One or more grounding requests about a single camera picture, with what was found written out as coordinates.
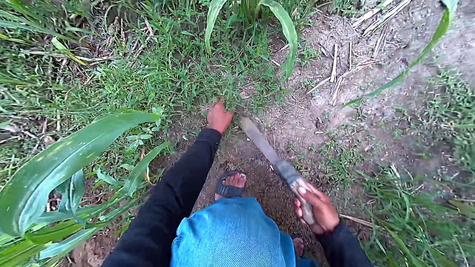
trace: foot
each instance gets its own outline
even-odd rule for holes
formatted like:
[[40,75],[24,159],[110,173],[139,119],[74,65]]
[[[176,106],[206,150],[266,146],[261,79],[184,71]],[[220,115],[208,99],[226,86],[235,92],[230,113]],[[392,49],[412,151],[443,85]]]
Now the foot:
[[297,256],[302,257],[304,255],[304,241],[301,238],[294,238],[294,249]]
[[[223,185],[231,185],[235,187],[244,187],[246,184],[246,176],[242,173],[235,173],[232,176],[226,177],[226,179],[223,180]],[[214,200],[218,200],[220,198],[225,198],[221,195],[214,194]]]

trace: machete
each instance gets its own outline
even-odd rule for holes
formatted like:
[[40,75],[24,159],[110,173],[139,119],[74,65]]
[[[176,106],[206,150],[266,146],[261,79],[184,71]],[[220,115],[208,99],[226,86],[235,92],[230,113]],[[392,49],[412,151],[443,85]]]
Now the machete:
[[303,213],[302,218],[304,221],[309,225],[314,224],[315,217],[312,211],[312,206],[298,193],[299,187],[304,187],[310,191],[310,188],[307,186],[306,179],[302,177],[302,175],[300,175],[290,163],[280,159],[276,151],[269,145],[269,142],[267,142],[265,137],[261,134],[249,117],[242,115],[239,125],[246,135],[257,146],[257,148],[262,152],[262,154],[264,154],[264,156],[273,165],[279,177],[287,183],[292,193],[294,193],[294,195],[300,200]]

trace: right hand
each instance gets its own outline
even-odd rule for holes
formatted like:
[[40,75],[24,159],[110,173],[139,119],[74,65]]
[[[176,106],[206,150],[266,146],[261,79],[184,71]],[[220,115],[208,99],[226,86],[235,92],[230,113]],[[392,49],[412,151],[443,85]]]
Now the right hand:
[[[313,208],[316,223],[310,225],[310,228],[315,234],[332,233],[340,223],[340,218],[332,204],[332,200],[312,184],[307,183],[307,185],[310,191],[303,187],[300,187],[298,191],[303,199],[309,202]],[[300,201],[297,198],[294,199],[294,209],[297,217],[300,221],[303,221]]]

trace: hand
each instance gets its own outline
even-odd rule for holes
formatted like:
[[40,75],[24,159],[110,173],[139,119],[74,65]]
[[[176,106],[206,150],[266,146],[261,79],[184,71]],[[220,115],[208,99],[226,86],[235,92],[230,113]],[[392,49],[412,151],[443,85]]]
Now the hand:
[[217,130],[223,134],[224,130],[231,124],[233,113],[224,109],[224,102],[220,100],[216,104],[211,103],[208,111],[208,124],[210,129]]
[[[340,223],[340,218],[338,218],[338,213],[336,213],[332,200],[329,196],[318,191],[312,184],[307,184],[310,191],[300,187],[299,194],[312,205],[314,211],[313,215],[317,223],[310,225],[310,228],[315,234],[332,233]],[[294,199],[294,209],[297,217],[300,221],[303,221],[300,201],[297,198]]]

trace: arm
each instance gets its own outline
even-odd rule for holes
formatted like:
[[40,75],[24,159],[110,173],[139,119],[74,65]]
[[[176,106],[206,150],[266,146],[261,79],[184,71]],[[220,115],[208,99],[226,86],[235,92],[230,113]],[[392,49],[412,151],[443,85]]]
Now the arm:
[[170,264],[171,243],[176,229],[193,209],[213,164],[221,133],[231,118],[232,113],[224,111],[222,102],[210,107],[208,122],[211,129],[201,131],[195,143],[155,185],[150,198],[102,266]]
[[[312,205],[316,223],[310,225],[310,228],[325,250],[330,266],[372,267],[373,264],[364,254],[358,240],[340,222],[330,197],[313,185],[308,184],[308,186],[310,191],[299,188],[299,194]],[[302,220],[302,210],[298,199],[294,200],[294,208],[297,216]]]
[[356,237],[340,223],[332,233],[316,235],[332,267],[372,267]]

